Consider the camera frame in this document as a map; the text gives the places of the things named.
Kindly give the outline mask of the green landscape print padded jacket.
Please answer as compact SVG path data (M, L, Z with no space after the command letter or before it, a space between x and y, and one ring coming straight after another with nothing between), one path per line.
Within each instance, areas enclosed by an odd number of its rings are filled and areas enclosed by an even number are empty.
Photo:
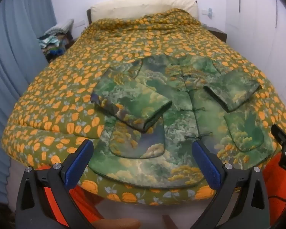
M111 67L91 94L104 130L89 167L142 187L196 185L197 140L236 168L260 164L274 147L253 108L259 89L247 72L220 70L207 57L158 55Z

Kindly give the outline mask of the dark wooden nightstand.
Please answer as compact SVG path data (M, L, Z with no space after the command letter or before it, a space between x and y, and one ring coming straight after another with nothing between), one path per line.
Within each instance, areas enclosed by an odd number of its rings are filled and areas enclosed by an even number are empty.
M223 42L227 41L227 34L215 27L207 26L206 29Z

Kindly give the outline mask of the striped pillow on pile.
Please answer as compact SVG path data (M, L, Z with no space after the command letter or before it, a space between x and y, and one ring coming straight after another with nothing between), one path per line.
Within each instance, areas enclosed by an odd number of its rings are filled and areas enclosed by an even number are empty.
M60 22L47 31L45 31L45 35L56 35L56 34L66 34L69 29L72 27L74 23L74 19L68 19L67 21Z

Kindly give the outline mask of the cream padded headboard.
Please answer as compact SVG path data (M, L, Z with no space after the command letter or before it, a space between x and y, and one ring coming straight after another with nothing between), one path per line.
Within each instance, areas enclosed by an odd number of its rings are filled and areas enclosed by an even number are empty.
M110 0L91 6L87 18L90 24L100 19L137 19L174 8L199 18L196 0Z

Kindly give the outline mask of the blue wall plug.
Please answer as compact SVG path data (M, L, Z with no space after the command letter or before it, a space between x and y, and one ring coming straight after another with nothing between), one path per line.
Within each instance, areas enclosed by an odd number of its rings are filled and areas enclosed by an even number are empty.
M209 8L209 9L208 9L208 14L207 14L207 16L208 16L208 18L209 18L210 20L212 20L212 18L213 18L212 8Z

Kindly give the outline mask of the pile of clothes on nightstand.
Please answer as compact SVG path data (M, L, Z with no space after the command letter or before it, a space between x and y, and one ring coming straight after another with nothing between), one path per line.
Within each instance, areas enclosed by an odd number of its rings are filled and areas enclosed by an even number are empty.
M38 41L42 52L49 63L59 56L62 56L74 44L74 39L70 31L66 34L46 34L38 38Z

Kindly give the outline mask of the blue grey curtain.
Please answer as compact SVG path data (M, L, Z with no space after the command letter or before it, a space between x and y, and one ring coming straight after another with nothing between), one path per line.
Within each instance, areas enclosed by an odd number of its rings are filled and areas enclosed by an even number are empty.
M47 65L38 38L55 24L51 0L0 0L0 203L7 203L10 168L1 137L14 105Z

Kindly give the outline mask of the white wardrobe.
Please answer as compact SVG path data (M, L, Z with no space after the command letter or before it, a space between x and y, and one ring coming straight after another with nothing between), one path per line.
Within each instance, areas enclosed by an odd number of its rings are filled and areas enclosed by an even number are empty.
M280 0L226 0L227 43L254 63L286 105L286 8Z

